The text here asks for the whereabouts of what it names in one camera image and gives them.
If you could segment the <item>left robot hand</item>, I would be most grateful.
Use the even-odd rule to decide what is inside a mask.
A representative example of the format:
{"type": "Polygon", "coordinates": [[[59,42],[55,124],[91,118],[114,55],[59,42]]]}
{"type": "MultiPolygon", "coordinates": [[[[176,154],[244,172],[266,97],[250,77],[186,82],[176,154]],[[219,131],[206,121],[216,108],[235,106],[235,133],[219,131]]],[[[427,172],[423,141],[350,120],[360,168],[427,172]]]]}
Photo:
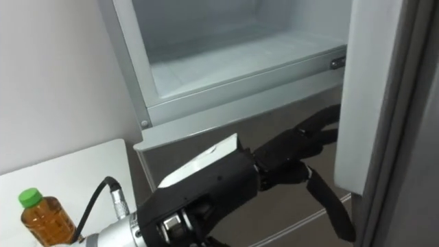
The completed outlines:
{"type": "Polygon", "coordinates": [[[209,234],[227,215],[262,191],[277,185],[305,183],[326,210],[335,234],[356,240],[349,215],[319,173],[304,160],[337,141],[326,128],[340,119],[339,104],[318,111],[257,148],[242,148],[232,134],[162,180],[137,209],[146,246],[221,246],[209,234]]]}

